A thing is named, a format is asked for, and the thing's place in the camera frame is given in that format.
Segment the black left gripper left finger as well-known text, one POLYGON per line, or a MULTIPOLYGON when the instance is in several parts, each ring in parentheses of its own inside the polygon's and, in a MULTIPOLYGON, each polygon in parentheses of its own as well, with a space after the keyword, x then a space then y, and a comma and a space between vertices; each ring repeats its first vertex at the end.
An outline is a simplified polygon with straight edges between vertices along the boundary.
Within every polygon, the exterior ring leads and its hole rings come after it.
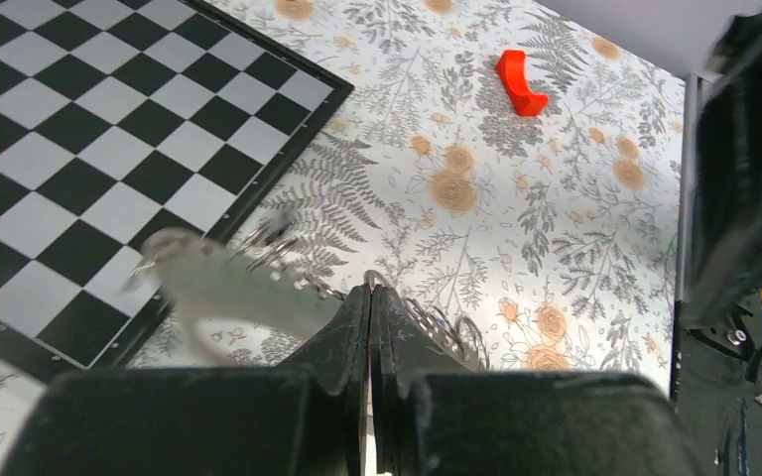
POLYGON ((0 473, 361 475, 371 290, 273 367, 75 371, 27 417, 0 473))

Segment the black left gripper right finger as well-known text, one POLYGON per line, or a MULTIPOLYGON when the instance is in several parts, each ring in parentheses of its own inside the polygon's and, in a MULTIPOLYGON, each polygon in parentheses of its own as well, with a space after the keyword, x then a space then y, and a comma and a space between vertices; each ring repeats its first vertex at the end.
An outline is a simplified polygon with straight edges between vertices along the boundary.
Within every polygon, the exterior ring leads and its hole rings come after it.
POLYGON ((378 286, 370 304, 377 466, 393 475, 699 475, 668 400, 625 373, 478 371, 378 286))

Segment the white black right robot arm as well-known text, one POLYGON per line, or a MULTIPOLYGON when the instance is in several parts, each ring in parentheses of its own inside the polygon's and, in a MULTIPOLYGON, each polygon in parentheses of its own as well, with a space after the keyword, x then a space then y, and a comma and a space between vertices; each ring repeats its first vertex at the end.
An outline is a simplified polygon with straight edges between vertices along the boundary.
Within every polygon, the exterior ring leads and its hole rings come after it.
POLYGON ((762 288, 762 11, 734 16, 706 64, 696 129, 698 247, 687 328, 712 327, 762 288))

